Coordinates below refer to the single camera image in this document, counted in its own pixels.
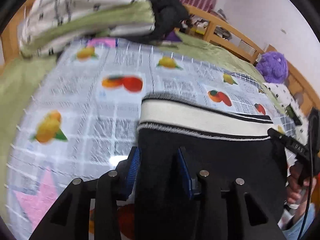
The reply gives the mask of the person right hand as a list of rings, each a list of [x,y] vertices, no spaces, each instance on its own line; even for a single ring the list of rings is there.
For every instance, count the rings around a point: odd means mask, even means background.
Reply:
[[[303,185],[298,184],[298,178],[300,176],[302,168],[299,165],[292,165],[289,168],[290,175],[287,178],[288,186],[287,190],[287,203],[296,204],[300,201],[298,210],[305,212],[307,206],[307,197],[309,192],[310,180],[305,179]]]

